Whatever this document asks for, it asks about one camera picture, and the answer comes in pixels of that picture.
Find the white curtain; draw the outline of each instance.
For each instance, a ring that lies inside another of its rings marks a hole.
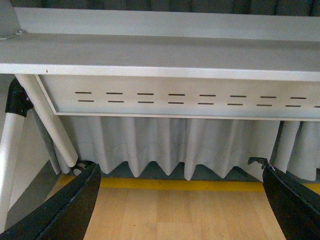
[[[316,180],[320,168],[320,124],[285,121],[273,165],[309,181]]]
[[[170,175],[183,162],[187,180],[198,164],[222,178],[238,166],[261,180],[261,166],[247,165],[248,158],[270,159],[280,123],[98,116],[63,116],[61,120],[80,158],[100,164],[106,174],[128,161],[138,177],[149,162],[155,161]],[[62,170],[67,172],[68,168],[62,166]]]

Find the white metal leg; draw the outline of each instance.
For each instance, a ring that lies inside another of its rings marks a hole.
[[[54,114],[50,105],[42,92],[37,79],[31,74],[16,74],[21,86],[25,89],[27,95],[34,105],[34,109],[40,117],[43,125],[50,134],[54,144],[63,156],[69,167],[76,165],[78,154],[72,145],[69,136],[62,125],[59,117]]]
[[[5,230],[25,117],[7,113],[0,142],[0,233]]]

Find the desk leg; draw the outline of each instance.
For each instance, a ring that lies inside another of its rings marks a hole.
[[[32,74],[16,74],[15,76],[21,86],[25,89],[34,105],[36,113],[63,156],[66,164],[70,168],[74,167],[78,160],[78,154],[76,153],[60,118],[52,111],[36,77]]]

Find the yellow floor trim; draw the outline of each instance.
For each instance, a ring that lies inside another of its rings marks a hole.
[[[74,176],[62,175],[58,184],[66,185]],[[307,183],[306,187],[320,193],[319,183]],[[109,178],[101,179],[101,188],[116,189],[155,189],[155,190],[185,190],[185,191],[225,191],[225,192],[264,192],[262,182],[244,181],[186,181],[138,178]]]

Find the dark curtain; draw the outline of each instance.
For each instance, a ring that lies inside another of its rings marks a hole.
[[[320,0],[11,0],[14,7],[320,16]]]

